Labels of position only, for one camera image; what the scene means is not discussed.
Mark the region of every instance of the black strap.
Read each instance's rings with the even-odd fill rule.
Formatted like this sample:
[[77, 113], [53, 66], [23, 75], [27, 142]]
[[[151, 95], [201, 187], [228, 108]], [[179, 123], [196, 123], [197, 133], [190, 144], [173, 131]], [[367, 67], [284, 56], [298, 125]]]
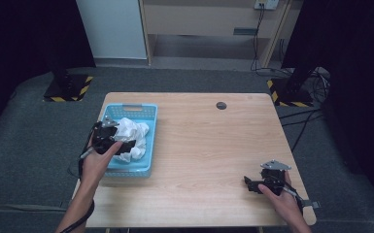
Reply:
[[73, 223], [72, 225], [68, 226], [63, 231], [61, 231], [61, 233], [71, 232], [74, 229], [76, 229], [78, 226], [86, 222], [87, 219], [92, 215], [93, 210], [95, 210], [95, 202], [92, 200], [92, 204], [90, 205], [89, 210], [87, 210], [86, 214], [83, 217], [81, 217], [81, 219], [77, 220], [75, 223]]

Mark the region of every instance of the hand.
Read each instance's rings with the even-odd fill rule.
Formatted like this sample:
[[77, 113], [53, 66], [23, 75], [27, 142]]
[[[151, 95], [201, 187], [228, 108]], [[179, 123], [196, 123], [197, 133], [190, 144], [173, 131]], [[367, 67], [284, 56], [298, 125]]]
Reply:
[[[291, 182], [287, 171], [285, 176], [286, 182], [290, 185]], [[289, 225], [292, 232], [311, 232], [310, 227], [299, 211], [295, 198], [291, 194], [282, 191], [281, 195], [277, 196], [263, 184], [259, 184], [258, 188], [271, 201], [275, 211]]]
[[81, 183], [98, 185], [104, 176], [111, 158], [122, 146], [122, 142], [115, 142], [104, 154], [93, 150], [84, 160]]

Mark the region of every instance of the cabinet door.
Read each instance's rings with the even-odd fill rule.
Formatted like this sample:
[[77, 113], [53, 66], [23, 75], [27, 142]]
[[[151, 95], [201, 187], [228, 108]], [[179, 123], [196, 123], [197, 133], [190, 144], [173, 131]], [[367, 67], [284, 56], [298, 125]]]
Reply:
[[77, 0], [94, 58], [146, 59], [138, 0]]

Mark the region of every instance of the wooden table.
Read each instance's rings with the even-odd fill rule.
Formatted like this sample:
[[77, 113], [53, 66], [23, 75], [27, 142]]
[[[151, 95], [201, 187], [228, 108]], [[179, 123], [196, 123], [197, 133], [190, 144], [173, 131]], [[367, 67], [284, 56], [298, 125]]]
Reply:
[[[218, 109], [218, 102], [226, 109]], [[109, 93], [101, 115], [108, 103], [158, 106], [152, 175], [104, 178], [87, 227], [283, 225], [243, 179], [260, 181], [260, 164], [271, 159], [292, 167], [292, 184], [308, 199], [267, 94]], [[316, 221], [311, 207], [304, 217], [308, 224]]]

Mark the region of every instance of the blue plastic basket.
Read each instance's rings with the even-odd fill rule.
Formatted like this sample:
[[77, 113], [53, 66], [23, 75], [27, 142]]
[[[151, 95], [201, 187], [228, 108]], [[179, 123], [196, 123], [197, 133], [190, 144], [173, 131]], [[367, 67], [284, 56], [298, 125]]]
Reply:
[[149, 177], [151, 175], [151, 168], [153, 163], [153, 139], [155, 135], [157, 116], [156, 104], [124, 104], [114, 103], [109, 104], [105, 108], [102, 116], [111, 118], [114, 121], [120, 121], [123, 117], [141, 123], [146, 123], [150, 130], [148, 131], [146, 139], [146, 151], [144, 156], [139, 160], [132, 159], [129, 163], [111, 159], [108, 164], [108, 169], [105, 177]]

